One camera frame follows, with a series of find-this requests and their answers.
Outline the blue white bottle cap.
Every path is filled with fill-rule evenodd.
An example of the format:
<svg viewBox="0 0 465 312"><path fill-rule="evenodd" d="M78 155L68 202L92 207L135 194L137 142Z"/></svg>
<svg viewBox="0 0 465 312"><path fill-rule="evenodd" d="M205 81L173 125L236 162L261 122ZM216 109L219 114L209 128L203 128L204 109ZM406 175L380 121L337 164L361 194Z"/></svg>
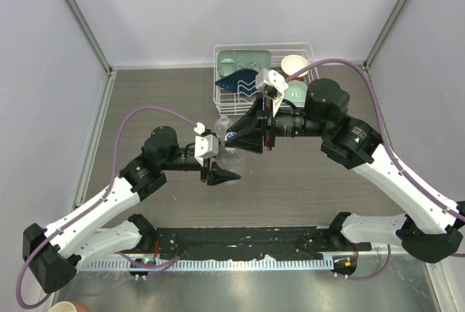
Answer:
<svg viewBox="0 0 465 312"><path fill-rule="evenodd" d="M228 141L228 140L232 139L235 135L236 135L235 132L228 132L228 133L225 135L225 140Z"/></svg>

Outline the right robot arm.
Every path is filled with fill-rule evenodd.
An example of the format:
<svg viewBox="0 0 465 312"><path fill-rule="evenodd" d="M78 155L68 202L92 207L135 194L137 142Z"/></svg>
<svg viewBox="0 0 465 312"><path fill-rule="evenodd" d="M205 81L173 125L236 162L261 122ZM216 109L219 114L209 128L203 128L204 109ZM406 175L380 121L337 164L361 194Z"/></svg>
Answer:
<svg viewBox="0 0 465 312"><path fill-rule="evenodd" d="M308 85L302 109L276 111L270 98L258 95L228 129L226 145L262 153L272 149L278 137L320 137L320 149L329 159L373 183L403 210L384 217L340 212L328 232L334 249L376 242L402 247L426 263L456 256L464 239L464 203L448 199L415 176L376 129L348 115L348 104L349 94L331 79Z"/></svg>

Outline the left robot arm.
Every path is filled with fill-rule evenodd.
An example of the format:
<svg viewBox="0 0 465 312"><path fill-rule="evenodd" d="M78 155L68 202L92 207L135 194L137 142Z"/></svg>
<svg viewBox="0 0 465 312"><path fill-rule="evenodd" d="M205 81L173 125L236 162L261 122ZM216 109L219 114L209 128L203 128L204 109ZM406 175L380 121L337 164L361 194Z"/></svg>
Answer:
<svg viewBox="0 0 465 312"><path fill-rule="evenodd" d="M240 179L239 174L217 163L225 142L235 133L218 135L202 124L194 130L194 142L182 148L173 128L155 128L141 154L112 175L109 184L96 196L45 227L33 223L24 230L24 270L33 274L45 293L62 289L86 264L106 255L128 249L149 252L156 232L142 215L132 215L115 228L101 227L165 185L166 172L199 172L207 185Z"/></svg>

